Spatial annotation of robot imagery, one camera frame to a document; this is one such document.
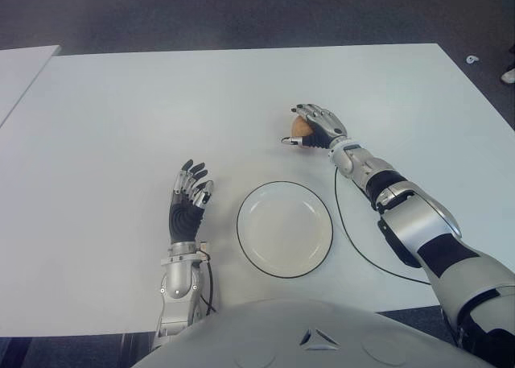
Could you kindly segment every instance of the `plate rim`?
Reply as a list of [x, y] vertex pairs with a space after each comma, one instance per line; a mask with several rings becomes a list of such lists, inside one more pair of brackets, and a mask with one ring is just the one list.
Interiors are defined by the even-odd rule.
[[[261, 269], [258, 265], [256, 265], [254, 262], [252, 262], [252, 259], [250, 259], [250, 257], [247, 255], [247, 253], [245, 252], [245, 249], [243, 248], [243, 245], [241, 244], [241, 239], [240, 239], [240, 230], [238, 228], [238, 222], [240, 221], [240, 213], [241, 213], [241, 208], [243, 207], [243, 205], [245, 204], [245, 202], [247, 201], [247, 199], [249, 199], [249, 196], [252, 195], [254, 192], [256, 192], [259, 188], [261, 187], [264, 187], [268, 184], [273, 184], [273, 183], [290, 183], [290, 184], [295, 184], [295, 185], [298, 185], [299, 187], [302, 187], [302, 188], [305, 188], [308, 192], [311, 192], [313, 195], [316, 196], [316, 198], [320, 201], [320, 203], [322, 203], [323, 207], [325, 208], [326, 212], [328, 213], [328, 217], [329, 217], [329, 223], [331, 223], [331, 241], [329, 242], [329, 247], [328, 247], [328, 250], [326, 251], [325, 255], [323, 256], [323, 258], [320, 260], [320, 262], [317, 263], [317, 265], [315, 267], [313, 267], [312, 269], [310, 269], [309, 271], [303, 273], [303, 274], [300, 274], [300, 275], [294, 275], [292, 277], [285, 277], [285, 276], [282, 276], [282, 275], [275, 275], [275, 274], [272, 274], [272, 273], [269, 273], [268, 271], [264, 271], [263, 269]], [[274, 181], [269, 181], [268, 183], [264, 183], [264, 184], [261, 184], [261, 185], [258, 185], [256, 188], [254, 188], [252, 191], [250, 191], [247, 196], [245, 197], [245, 199], [241, 202], [240, 204], [240, 208], [238, 209], [238, 214], [236, 215], [236, 236], [238, 238], [238, 243], [240, 244], [240, 248], [241, 248], [241, 251], [243, 252], [243, 255], [247, 258], [247, 260], [254, 266], [256, 267], [259, 271], [267, 274], [267, 275], [270, 275], [272, 277], [275, 277], [275, 278], [281, 278], [281, 279], [294, 279], [294, 278], [299, 278], [299, 277], [303, 277], [304, 275], [307, 275], [309, 273], [311, 273], [313, 270], [317, 269], [322, 263], [323, 261], [325, 261], [325, 259], [328, 257], [329, 255], [329, 252], [331, 251], [331, 248], [332, 248], [332, 241], [333, 241], [333, 238], [334, 238], [334, 225], [332, 224], [332, 217], [331, 217], [331, 214], [329, 213], [329, 209], [328, 207], [325, 205], [325, 203], [323, 202], [323, 200], [320, 198], [320, 196], [318, 196], [316, 194], [316, 192], [314, 192], [313, 190], [309, 189], [308, 187], [306, 187], [305, 185], [302, 185], [302, 184], [299, 184], [299, 183], [295, 183], [294, 181], [289, 181], [289, 180], [274, 180]]]

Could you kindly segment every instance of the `black cable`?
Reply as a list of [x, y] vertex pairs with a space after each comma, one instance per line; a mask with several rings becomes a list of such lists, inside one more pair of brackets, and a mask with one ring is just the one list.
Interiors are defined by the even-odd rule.
[[212, 306], [212, 292], [213, 292], [213, 281], [212, 281], [212, 270], [211, 270], [211, 255], [206, 253], [203, 250], [199, 250], [200, 253], [204, 254], [208, 261], [206, 262], [208, 264], [208, 271], [209, 271], [209, 301], [207, 302], [208, 311], [206, 312], [206, 316], [209, 316], [211, 314], [211, 311], [213, 310]]
[[[204, 296], [200, 296], [200, 299], [203, 300], [206, 306], [209, 307], [209, 302], [204, 298]], [[218, 311], [213, 306], [211, 307], [211, 310], [213, 310], [214, 313], [218, 313]]]
[[410, 278], [410, 277], [405, 277], [404, 275], [399, 275], [399, 274], [396, 274], [392, 271], [389, 271], [389, 270], [386, 270], [384, 267], [381, 267], [379, 265], [377, 265], [376, 263], [372, 262], [370, 259], [368, 259], [361, 251], [360, 249], [357, 248], [356, 244], [354, 244], [354, 241], [352, 240], [351, 236], [348, 234], [348, 231], [347, 231], [347, 227], [345, 226], [345, 223], [344, 223], [344, 218], [342, 217], [342, 214], [341, 214], [341, 209], [340, 209], [340, 202], [338, 201], [338, 192], [336, 191], [336, 178], [338, 177], [338, 168], [335, 170], [335, 199], [336, 199], [336, 206], [338, 207], [338, 214], [340, 215], [340, 220], [341, 220], [341, 225], [344, 227], [344, 232], [345, 232], [345, 235], [347, 235], [347, 239], [348, 241], [351, 243], [352, 247], [354, 247], [354, 250], [357, 251], [357, 253], [359, 255], [361, 255], [361, 257], [367, 261], [368, 263], [370, 263], [371, 265], [375, 266], [376, 268], [378, 268], [379, 270], [383, 270], [385, 273], [388, 273], [390, 275], [393, 275], [395, 277], [398, 277], [398, 278], [402, 278], [402, 279], [407, 279], [408, 281], [411, 281], [411, 282], [417, 282], [417, 283], [423, 283], [424, 285], [431, 285], [429, 282], [426, 282], [426, 281], [421, 281], [419, 279], [414, 279], [414, 278]]

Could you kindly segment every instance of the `black arm joint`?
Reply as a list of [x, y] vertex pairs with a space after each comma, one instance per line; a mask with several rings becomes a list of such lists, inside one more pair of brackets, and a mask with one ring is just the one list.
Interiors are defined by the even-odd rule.
[[372, 176], [365, 187], [365, 193], [370, 200], [372, 208], [377, 210], [376, 200], [381, 192], [387, 189], [390, 185], [401, 181], [406, 181], [406, 178], [396, 171], [381, 171]]

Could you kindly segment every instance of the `white table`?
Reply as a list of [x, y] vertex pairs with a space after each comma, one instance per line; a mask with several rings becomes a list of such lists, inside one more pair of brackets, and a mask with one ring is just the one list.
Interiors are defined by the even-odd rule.
[[[515, 136], [435, 44], [56, 56], [0, 130], [0, 336], [152, 330], [171, 187], [189, 158], [216, 184], [199, 239], [218, 308], [271, 297], [437, 304], [348, 244], [325, 152], [279, 143], [303, 102], [335, 112], [446, 205], [465, 242], [515, 269]], [[263, 274], [237, 242], [241, 202], [271, 180], [307, 186], [332, 216], [330, 254], [302, 278]], [[424, 278], [395, 257], [353, 184], [340, 178], [339, 194], [372, 260]]]
[[59, 46], [0, 50], [0, 126]]

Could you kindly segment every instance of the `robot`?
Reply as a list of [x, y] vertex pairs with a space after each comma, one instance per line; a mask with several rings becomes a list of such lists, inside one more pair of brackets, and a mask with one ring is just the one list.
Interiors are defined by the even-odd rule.
[[[196, 232], [213, 183], [195, 186], [207, 171], [190, 160], [171, 199], [155, 349], [136, 367], [514, 367], [515, 274], [467, 246], [445, 207], [349, 138], [332, 112], [312, 104], [292, 111], [313, 133], [282, 142], [327, 150], [340, 174], [363, 192], [395, 254], [426, 272], [457, 347], [375, 313], [315, 300], [264, 300], [202, 318], [206, 254], [197, 249]], [[212, 291], [204, 302], [209, 314]]]

